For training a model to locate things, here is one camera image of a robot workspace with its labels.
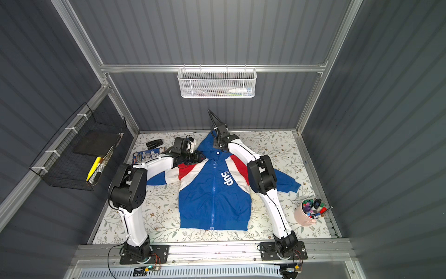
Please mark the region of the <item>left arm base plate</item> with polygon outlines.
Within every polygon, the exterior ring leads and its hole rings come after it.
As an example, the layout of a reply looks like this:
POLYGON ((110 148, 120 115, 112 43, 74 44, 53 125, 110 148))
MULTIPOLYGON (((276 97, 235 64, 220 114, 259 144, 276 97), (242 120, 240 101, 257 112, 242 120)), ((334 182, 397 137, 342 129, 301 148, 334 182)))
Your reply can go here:
POLYGON ((135 247, 125 243, 120 250, 121 265, 167 263, 169 245, 145 245, 135 247))

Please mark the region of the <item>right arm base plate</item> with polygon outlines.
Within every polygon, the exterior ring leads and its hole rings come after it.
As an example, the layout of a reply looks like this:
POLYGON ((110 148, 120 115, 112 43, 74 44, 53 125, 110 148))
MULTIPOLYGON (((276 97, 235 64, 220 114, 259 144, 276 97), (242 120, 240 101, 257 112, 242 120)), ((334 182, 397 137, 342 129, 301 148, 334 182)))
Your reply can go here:
POLYGON ((261 242, 257 245, 263 261, 274 260, 307 260, 308 254, 303 241, 298 241, 293 248, 279 248, 277 243, 261 242))

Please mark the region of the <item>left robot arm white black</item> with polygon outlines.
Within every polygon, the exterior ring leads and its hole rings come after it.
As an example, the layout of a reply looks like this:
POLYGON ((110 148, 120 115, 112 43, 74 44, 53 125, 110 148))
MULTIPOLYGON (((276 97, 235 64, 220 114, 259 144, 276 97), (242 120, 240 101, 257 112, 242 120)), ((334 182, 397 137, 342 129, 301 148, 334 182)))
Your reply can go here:
POLYGON ((109 186, 108 201, 111 208, 118 210, 125 225, 125 244, 139 248, 149 241, 141 211, 147 181, 179 165, 196 165, 204 161, 204 156, 195 150, 195 144, 195 139, 190 136, 177 137, 174 145, 158 157, 118 167, 109 186))

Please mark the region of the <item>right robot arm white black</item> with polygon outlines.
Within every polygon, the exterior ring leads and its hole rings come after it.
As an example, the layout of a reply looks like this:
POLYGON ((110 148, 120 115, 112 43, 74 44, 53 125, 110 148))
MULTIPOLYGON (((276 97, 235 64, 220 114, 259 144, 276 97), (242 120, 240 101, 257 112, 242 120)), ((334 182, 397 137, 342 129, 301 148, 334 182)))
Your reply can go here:
POLYGON ((289 259, 294 253, 298 239, 286 220, 280 204, 278 179, 271 158, 252 151, 237 135, 231 134, 227 124, 211 110, 208 110, 208 114, 212 122, 211 135, 216 139, 216 147, 235 155, 246 165, 250 187, 263 201, 272 222, 275 251, 281 259, 289 259))

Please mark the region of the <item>blue red white hooded jacket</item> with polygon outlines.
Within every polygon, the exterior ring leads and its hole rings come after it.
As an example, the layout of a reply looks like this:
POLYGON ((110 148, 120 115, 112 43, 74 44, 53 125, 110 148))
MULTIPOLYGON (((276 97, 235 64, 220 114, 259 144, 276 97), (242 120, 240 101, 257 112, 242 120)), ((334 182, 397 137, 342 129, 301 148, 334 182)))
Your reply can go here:
POLYGON ((149 186, 179 183, 181 228, 202 230, 247 230, 251 217, 252 187, 247 164, 259 159, 239 138, 232 138, 228 151, 214 147, 209 134, 198 146, 205 159, 196 165, 180 164, 148 178, 149 186))

